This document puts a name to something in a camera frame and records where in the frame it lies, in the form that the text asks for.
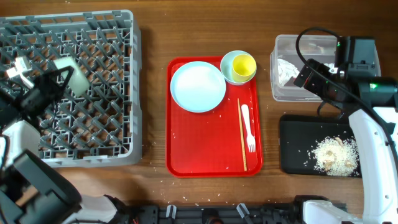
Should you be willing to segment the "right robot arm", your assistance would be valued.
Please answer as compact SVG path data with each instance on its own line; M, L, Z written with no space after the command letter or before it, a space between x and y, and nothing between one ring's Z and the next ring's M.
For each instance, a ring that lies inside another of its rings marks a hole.
M397 223L397 81L376 75L374 39L338 36L336 72L297 55L304 66L295 85L347 115L364 189L361 218L311 199L302 204L303 223Z

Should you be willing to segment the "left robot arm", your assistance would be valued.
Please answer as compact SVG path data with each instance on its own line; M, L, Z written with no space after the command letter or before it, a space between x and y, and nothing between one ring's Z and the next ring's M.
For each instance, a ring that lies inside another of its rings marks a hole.
M16 98L1 92L2 223L125 223L129 217L118 199L82 196L37 156L37 117L61 99L74 71L45 73Z

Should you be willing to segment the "light blue rice bowl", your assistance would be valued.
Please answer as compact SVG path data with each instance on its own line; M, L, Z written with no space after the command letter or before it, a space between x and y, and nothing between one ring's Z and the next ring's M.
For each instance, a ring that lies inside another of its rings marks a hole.
M80 97L87 89L89 89L90 83L73 57L62 57L55 59L53 62L57 69L62 69L68 66L71 66L74 69L73 74L69 79L68 86L76 97Z

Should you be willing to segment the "leftover rice and food scraps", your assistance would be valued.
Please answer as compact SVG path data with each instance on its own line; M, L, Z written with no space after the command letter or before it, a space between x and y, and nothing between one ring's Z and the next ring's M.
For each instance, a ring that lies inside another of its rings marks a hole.
M314 170L330 176L359 177L359 152L355 139L326 137L317 143L310 155Z

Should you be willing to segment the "light blue round plate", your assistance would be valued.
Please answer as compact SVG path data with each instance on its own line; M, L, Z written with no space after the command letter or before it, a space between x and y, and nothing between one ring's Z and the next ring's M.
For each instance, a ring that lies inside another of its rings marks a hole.
M192 113L215 109L226 94L226 81L214 65L194 61L182 65L172 75L170 92L176 104Z

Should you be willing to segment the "yellow plastic cup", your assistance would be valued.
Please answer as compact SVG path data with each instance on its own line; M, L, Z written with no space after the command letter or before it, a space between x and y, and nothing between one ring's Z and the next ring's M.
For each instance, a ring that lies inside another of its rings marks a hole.
M248 81L256 72L257 64L255 59L248 54L235 56L232 62L232 78L237 83Z

